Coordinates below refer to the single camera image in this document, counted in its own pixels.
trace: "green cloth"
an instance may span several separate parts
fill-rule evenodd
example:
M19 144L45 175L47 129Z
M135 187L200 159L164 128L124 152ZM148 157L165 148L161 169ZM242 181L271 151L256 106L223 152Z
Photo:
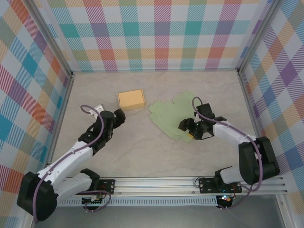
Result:
M182 139L185 142L190 142L192 137L188 135L188 131L183 132L178 129L180 122L183 119L194 118L194 110L192 108L192 99L195 97L189 91L183 91L173 98L173 101L163 102L156 101L149 107L152 112L150 118L163 132L170 138Z

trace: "plaid wallpaper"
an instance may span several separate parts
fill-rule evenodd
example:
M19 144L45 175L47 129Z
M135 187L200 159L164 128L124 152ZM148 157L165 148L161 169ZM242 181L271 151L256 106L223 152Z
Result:
M246 53L247 53L247 51L248 51L248 48L250 47L252 41L253 41L254 38L256 37L257 30L258 30L258 29L260 28L260 26L262 25L262 22L263 22L263 20L264 20L264 18L265 18L265 16L266 16L266 14L268 13L268 10L269 10L271 4L273 3L273 1L274 1L274 0L267 0L267 3L266 3L266 5L264 6L264 9L263 9L261 15L260 15L259 19L257 20L257 23L256 23L256 25L255 25L255 28L252 30L251 35L250 35L250 37L249 37L249 39L248 39L248 41L247 41L247 43L246 43L246 46L245 46L245 48L243 49L243 52L242 52L242 54L241 54L241 57L240 57L239 60L238 60L237 68L239 68L240 65L241 65L241 63L243 62L243 59L244 59L244 57L245 57L245 55L246 55Z
M81 71L236 68L255 23L264 18L265 12L260 19L256 12L270 4L269 0L35 2L70 65Z
M0 228L18 225L24 173L42 167L68 76L21 0L0 1Z
M304 222L304 0L285 0L246 68L259 128L271 141Z

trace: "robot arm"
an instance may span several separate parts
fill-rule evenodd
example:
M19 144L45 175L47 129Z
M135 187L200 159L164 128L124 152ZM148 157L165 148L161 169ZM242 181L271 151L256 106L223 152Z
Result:
M34 192L45 174L48 175L42 181L36 197L36 211L39 221L46 220L61 201L88 189L96 190L99 183L99 175L91 170L85 169L73 178L65 181L64 179L81 163L102 149L106 142L112 138L113 129L119 127L125 121L125 115L121 109L116 110L114 114L109 111L102 111L100 115L104 122L104 130L96 142L85 147L90 142L93 142L100 134L102 124L99 117L96 122L78 138L78 142L57 161L36 174L28 172L23 177L17 199L18 206L33 215Z
M255 136L240 135L227 125L230 123L223 117L215 117L210 104L202 104L197 106L197 110L203 116L222 122L225 124L216 123L206 119L201 119L197 113L194 113L195 119L189 118L181 121L179 129L189 131L196 140L204 140L203 135L209 133L211 137L219 137L236 149L238 149L239 165L221 169L215 172L214 181L218 190L221 190L226 184L245 181L247 184L253 185L259 180L259 165L256 151L251 141L251 138L257 145L261 154L263 164L263 180L274 177L280 173L276 156L273 151L270 140L266 137L256 138Z

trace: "checkered wall panel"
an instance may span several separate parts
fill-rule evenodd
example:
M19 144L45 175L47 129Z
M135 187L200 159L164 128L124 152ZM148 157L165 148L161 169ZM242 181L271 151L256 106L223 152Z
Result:
M252 41L255 39L256 34L257 34L257 31L258 31L258 29L260 28L260 26L262 25L262 22L263 22L263 20L264 20L264 18L265 18L265 16L266 16L266 14L268 13L268 11L269 11L269 9L270 9L270 6L271 6L271 4L273 3L273 1L274 1L274 0L267 0L267 3L266 3L266 5L264 6L264 9L263 9L261 15L260 15L259 19L257 20L257 23L256 23L256 25L255 25L255 28L252 30L251 35L250 35L250 37L249 37L249 39L248 39L248 41L247 41L247 43L246 43L246 46L245 46L245 48L243 49L243 52L242 52L242 54L241 54L241 57L240 57L239 60L238 60L237 68L239 68L240 65L242 64L242 61L243 61L243 59L244 59L244 57L245 57L245 55L246 55L246 53L247 53L247 51L248 51L248 48L250 47Z
M68 76L21 0L0 1L0 228L24 211L17 193L24 173L42 167Z
M267 2L35 1L70 65L81 71L236 68L255 12Z
M304 218L304 0L285 0L244 81L259 128L271 141L294 211Z

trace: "small yellow box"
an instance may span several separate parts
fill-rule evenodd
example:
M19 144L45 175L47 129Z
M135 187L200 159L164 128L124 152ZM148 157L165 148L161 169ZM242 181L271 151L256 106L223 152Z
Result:
M143 90L134 90L118 94L119 107L123 111L143 108L145 105Z

